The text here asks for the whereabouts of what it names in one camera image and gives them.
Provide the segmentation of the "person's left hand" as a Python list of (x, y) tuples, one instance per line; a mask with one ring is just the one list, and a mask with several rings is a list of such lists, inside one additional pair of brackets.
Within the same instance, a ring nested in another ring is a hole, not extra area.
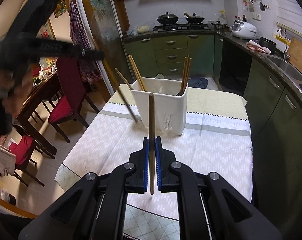
[(0, 69), (0, 88), (7, 90), (14, 89), (13, 94), (3, 99), (2, 105), (5, 108), (6, 113), (16, 117), (30, 94), (32, 87), (33, 72), (31, 68), (24, 75), (19, 85), (15, 84), (14, 79), (8, 71)]

